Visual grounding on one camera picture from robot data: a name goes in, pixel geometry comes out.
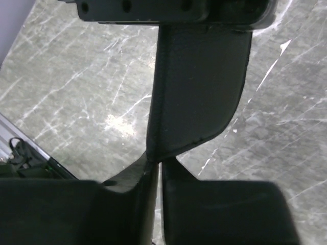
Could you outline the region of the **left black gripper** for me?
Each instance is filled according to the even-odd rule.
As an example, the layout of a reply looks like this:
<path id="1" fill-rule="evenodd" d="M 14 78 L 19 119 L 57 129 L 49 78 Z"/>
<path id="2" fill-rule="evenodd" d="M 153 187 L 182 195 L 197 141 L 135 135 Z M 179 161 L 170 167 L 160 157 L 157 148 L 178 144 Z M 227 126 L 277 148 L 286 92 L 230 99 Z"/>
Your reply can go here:
<path id="1" fill-rule="evenodd" d="M 214 27 L 252 32 L 273 24 L 277 1 L 66 0 L 85 22 L 103 25 Z"/>

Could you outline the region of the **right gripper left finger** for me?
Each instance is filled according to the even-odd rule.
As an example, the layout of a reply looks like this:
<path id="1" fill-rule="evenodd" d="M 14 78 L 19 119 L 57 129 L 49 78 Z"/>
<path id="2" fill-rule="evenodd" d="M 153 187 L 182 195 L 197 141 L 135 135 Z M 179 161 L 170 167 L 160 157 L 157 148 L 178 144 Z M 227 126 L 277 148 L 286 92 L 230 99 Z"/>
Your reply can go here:
<path id="1" fill-rule="evenodd" d="M 104 183 L 1 180 L 1 244 L 150 244 L 158 164 L 142 155 Z"/>

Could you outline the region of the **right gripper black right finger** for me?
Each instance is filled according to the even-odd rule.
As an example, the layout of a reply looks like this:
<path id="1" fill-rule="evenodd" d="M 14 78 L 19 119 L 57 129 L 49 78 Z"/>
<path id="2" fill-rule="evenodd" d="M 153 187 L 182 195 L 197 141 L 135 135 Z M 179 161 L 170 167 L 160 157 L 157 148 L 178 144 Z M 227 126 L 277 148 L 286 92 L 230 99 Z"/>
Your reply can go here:
<path id="1" fill-rule="evenodd" d="M 174 157 L 162 162 L 162 214 L 166 244 L 300 244 L 276 184 L 199 180 Z"/>

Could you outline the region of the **black zippered tool case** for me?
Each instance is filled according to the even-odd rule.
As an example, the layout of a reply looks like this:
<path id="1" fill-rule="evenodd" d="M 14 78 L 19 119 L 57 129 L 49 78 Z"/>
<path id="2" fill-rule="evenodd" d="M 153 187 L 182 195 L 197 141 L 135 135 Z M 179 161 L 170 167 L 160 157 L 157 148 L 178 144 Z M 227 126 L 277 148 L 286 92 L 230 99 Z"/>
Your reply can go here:
<path id="1" fill-rule="evenodd" d="M 159 27 L 146 154 L 160 162 L 221 134 L 245 85 L 252 33 L 215 25 Z"/>

